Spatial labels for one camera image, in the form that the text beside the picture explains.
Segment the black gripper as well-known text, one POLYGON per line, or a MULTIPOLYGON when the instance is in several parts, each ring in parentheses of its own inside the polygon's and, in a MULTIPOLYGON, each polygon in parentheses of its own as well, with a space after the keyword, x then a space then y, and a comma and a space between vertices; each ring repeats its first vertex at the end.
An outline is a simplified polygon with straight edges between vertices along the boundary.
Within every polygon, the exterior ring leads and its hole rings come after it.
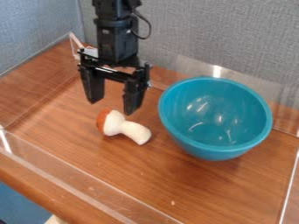
POLYGON ((80 49, 80 79, 91 104, 104 98, 104 79, 126 83, 124 113, 142 107, 150 81, 150 65, 138 58, 139 24, 136 17, 111 20, 96 18, 98 52, 80 49))

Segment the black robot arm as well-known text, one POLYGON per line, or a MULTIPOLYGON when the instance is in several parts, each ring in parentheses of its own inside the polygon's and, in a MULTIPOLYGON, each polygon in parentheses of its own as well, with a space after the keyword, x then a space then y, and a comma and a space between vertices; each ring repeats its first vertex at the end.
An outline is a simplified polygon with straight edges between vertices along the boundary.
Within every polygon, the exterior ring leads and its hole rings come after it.
POLYGON ((106 80, 123 83, 124 113, 130 116, 142 107, 146 90, 150 88, 151 64, 138 57, 138 40, 142 18, 136 8, 140 0, 92 0, 98 17, 98 54, 79 49, 79 71, 87 99, 96 103, 104 98, 106 80))

